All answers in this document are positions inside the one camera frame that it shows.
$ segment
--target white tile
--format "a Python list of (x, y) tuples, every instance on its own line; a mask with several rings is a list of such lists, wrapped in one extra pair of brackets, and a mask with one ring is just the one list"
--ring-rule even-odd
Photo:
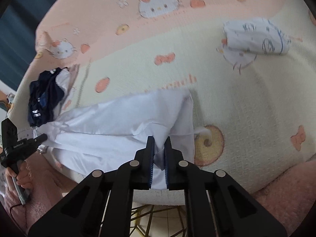
[[(144, 216), (140, 220), (140, 226), (146, 231), (149, 216)], [(149, 231), (150, 237), (168, 237), (168, 219), (163, 217), (153, 217)]]
[[(178, 212), (178, 207), (170, 206), (170, 208), (173, 208), (171, 210), (168, 210), (168, 218), (178, 218), (179, 217), (179, 212)], [(185, 218), (185, 206), (180, 206), (180, 215), (182, 218)]]
[[(183, 220), (184, 228), (186, 227), (186, 221)], [(182, 230), (182, 224), (180, 221), (180, 218), (169, 218), (168, 217), (168, 230), (169, 230), (169, 236), (172, 236)]]
[[(167, 209), (167, 208), (168, 208), (168, 206), (155, 205), (153, 211)], [(145, 213), (149, 212), (150, 210), (151, 210), (151, 205), (149, 205), (148, 207), (144, 208), (142, 210), (142, 214), (145, 214)], [(154, 212), (153, 213), (153, 217), (165, 217), (165, 218), (167, 218), (167, 211)]]
[(135, 226), (135, 222), (136, 222), (136, 220), (131, 221), (131, 226)]
[(140, 232), (137, 229), (135, 229), (133, 233), (131, 234), (131, 237), (144, 237), (144, 236), (142, 236)]

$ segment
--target white sheet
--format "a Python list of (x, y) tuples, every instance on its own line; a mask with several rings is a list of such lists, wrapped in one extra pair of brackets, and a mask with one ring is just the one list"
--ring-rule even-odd
[(64, 97), (63, 99), (57, 104), (57, 106), (54, 108), (54, 119), (56, 119), (60, 112), (61, 112), (61, 107), (64, 101), (66, 100), (68, 96), (68, 87), (69, 87), (69, 81), (70, 81), (71, 74), (68, 71), (68, 69), (63, 69), (58, 76), (56, 76), (56, 84), (63, 90), (64, 92)]
[(44, 145), (66, 167), (90, 174), (117, 169), (155, 138), (153, 189), (166, 189), (163, 146), (170, 135), (173, 148), (185, 160), (194, 161), (193, 101), (187, 89), (157, 90), (121, 97), (106, 103), (65, 112), (56, 121), (39, 127), (46, 133)]

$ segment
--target finger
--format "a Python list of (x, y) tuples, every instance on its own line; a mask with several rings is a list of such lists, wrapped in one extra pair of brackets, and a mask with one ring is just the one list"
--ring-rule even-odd
[(6, 170), (5, 170), (5, 179), (7, 180), (7, 185), (8, 185), (9, 191), (13, 192), (14, 195), (16, 196), (16, 194), (14, 192), (15, 191), (15, 186), (14, 186), (14, 183), (13, 183), (13, 180), (12, 180), (12, 176), (10, 176), (10, 174), (9, 174), (10, 173), (9, 169), (10, 168), (6, 168)]
[(20, 171), (26, 170), (26, 167), (27, 167), (27, 163), (23, 161), (22, 164), (20, 165)]
[(32, 182), (32, 181), (31, 181), (30, 177), (27, 176), (27, 177), (24, 177), (24, 178), (18, 180), (16, 183), (17, 183), (18, 185), (22, 185), (22, 184), (31, 183), (31, 182)]
[(21, 187), (24, 189), (33, 189), (33, 185), (31, 183), (22, 184)]
[(16, 177), (16, 173), (15, 173), (10, 167), (7, 167), (7, 168), (5, 169), (5, 173), (6, 173), (6, 175), (8, 175), (8, 176)]
[(18, 176), (16, 177), (17, 180), (20, 180), (24, 177), (28, 176), (28, 170), (27, 169), (24, 169), (24, 170), (21, 170), (19, 173), (18, 173)]

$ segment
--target hello kitty face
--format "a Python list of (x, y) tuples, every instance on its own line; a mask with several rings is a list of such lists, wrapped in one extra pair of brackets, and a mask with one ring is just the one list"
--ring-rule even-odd
[(146, 19), (168, 14), (179, 8), (178, 0), (139, 0), (140, 15)]
[(72, 56), (74, 53), (75, 48), (72, 46), (67, 39), (63, 39), (62, 41), (53, 42), (50, 47), (51, 55), (53, 55), (56, 59), (66, 59)]
[(239, 70), (239, 74), (241, 74), (241, 69), (250, 65), (257, 57), (254, 53), (232, 50), (226, 44), (222, 44), (216, 50), (224, 55), (225, 60), (233, 65), (233, 69), (237, 68)]

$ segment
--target hello kitty bedsheet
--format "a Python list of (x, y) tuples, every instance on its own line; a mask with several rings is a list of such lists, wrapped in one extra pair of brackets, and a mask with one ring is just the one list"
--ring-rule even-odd
[[(255, 17), (291, 36), (288, 54), (222, 44), (225, 22)], [(194, 127), (212, 132), (195, 139), (195, 163), (227, 171), (252, 193), (316, 153), (315, 25), (303, 0), (58, 0), (37, 29), (37, 55), (9, 117), (27, 127), (29, 83), (74, 63), (79, 74), (63, 111), (189, 88)], [(138, 191), (134, 199), (184, 203), (176, 191)]]

